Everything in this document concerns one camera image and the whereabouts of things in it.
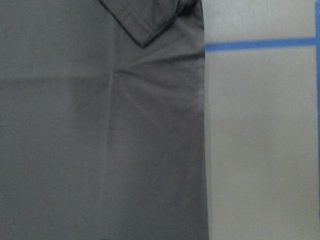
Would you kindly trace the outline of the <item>brown t-shirt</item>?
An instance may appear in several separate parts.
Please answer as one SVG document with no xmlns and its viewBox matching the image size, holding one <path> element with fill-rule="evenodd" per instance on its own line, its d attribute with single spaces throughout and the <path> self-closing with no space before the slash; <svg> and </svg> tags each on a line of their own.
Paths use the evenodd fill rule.
<svg viewBox="0 0 320 240">
<path fill-rule="evenodd" d="M 0 237 L 207 240 L 199 0 L 0 3 Z"/>
</svg>

